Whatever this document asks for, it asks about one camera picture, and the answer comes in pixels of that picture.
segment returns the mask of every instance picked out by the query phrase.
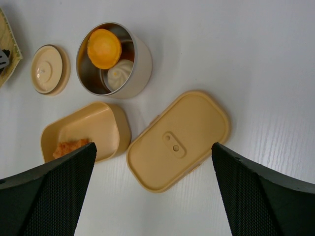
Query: dumpling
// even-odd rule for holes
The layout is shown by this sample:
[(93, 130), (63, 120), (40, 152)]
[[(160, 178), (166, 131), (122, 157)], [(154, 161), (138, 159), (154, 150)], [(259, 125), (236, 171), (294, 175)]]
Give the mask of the dumpling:
[(124, 84), (131, 74), (133, 62), (130, 60), (121, 60), (107, 72), (107, 80), (110, 88), (115, 91)]

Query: container rim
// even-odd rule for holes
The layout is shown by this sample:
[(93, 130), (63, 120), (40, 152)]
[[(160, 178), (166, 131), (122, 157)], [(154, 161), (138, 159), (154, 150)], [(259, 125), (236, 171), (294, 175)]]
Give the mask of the container rim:
[[(123, 85), (121, 85), (117, 90), (113, 91), (113, 92), (109, 92), (109, 93), (106, 93), (106, 94), (97, 94), (97, 93), (94, 93), (92, 91), (90, 91), (89, 89), (87, 89), (84, 84), (82, 83), (81, 81), (81, 78), (79, 76), (79, 72), (78, 72), (78, 54), (79, 54), (79, 51), (80, 51), (80, 48), (83, 44), (83, 42), (85, 41), (86, 37), (91, 34), (96, 28), (99, 28), (103, 25), (107, 25), (107, 24), (115, 24), (115, 25), (118, 25), (120, 27), (122, 27), (124, 30), (127, 31), (127, 33), (130, 35), (131, 37), (131, 40), (132, 40), (132, 43), (133, 43), (133, 47), (134, 47), (134, 62), (133, 62), (133, 66), (132, 66), (132, 69), (131, 69), (131, 73), (130, 75), (128, 76), (128, 78), (126, 79), (126, 81), (123, 83)], [(111, 96), (113, 94), (116, 94), (118, 93), (119, 91), (121, 91), (124, 87), (126, 87), (128, 84), (129, 84), (129, 81), (130, 81), (130, 78), (133, 76), (134, 74), (134, 69), (136, 67), (136, 65), (138, 64), (138, 47), (137, 47), (137, 43), (136, 43), (136, 40), (135, 40), (135, 37), (134, 35), (126, 28), (124, 27), (123, 25), (119, 24), (119, 23), (116, 23), (116, 22), (104, 22), (104, 23), (101, 23), (101, 24), (98, 24), (97, 26), (93, 27), (85, 36), (84, 38), (82, 39), (81, 43), (80, 43), (80, 46), (78, 48), (78, 51), (77, 51), (77, 56), (76, 56), (76, 63), (75, 63), (75, 67), (76, 67), (76, 72), (77, 72), (77, 76), (79, 78), (79, 81), (81, 83), (81, 85), (88, 91), (90, 92), (91, 94), (94, 94), (94, 95), (97, 95), (97, 96)]]

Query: metal container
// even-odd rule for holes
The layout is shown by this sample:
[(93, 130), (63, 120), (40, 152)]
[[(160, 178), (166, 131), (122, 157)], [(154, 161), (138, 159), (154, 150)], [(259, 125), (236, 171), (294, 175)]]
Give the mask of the metal container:
[[(132, 60), (133, 68), (126, 82), (112, 91), (107, 85), (107, 71), (95, 67), (87, 54), (87, 44), (92, 32), (106, 29), (114, 33), (122, 43), (121, 59)], [(152, 57), (148, 47), (124, 26), (107, 22), (100, 24), (84, 37), (76, 59), (76, 69), (83, 87), (92, 94), (113, 98), (131, 98), (137, 95), (149, 81), (152, 71)]]

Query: fried food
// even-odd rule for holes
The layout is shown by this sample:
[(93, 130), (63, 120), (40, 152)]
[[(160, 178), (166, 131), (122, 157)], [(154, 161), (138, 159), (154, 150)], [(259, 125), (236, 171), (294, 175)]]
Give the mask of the fried food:
[(57, 145), (57, 149), (55, 150), (53, 157), (55, 159), (60, 158), (88, 143), (89, 143), (89, 139), (80, 139), (78, 141), (71, 141), (71, 142), (60, 142)]

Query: beige container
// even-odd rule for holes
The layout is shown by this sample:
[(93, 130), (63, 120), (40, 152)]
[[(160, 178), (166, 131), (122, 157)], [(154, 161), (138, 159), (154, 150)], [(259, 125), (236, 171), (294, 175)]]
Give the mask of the beige container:
[[(122, 44), (120, 59), (133, 61), (131, 74), (126, 82), (117, 90), (112, 91), (107, 84), (107, 71), (96, 68), (87, 54), (88, 40), (98, 29), (106, 29), (114, 33)], [(149, 81), (152, 71), (152, 57), (148, 47), (124, 26), (107, 22), (100, 24), (84, 37), (76, 59), (76, 69), (83, 87), (92, 94), (113, 98), (131, 98), (137, 95)]]
[(117, 105), (94, 102), (48, 125), (41, 136), (45, 163), (54, 160), (59, 142), (86, 138), (96, 145), (96, 161), (123, 154), (131, 139), (123, 110)]

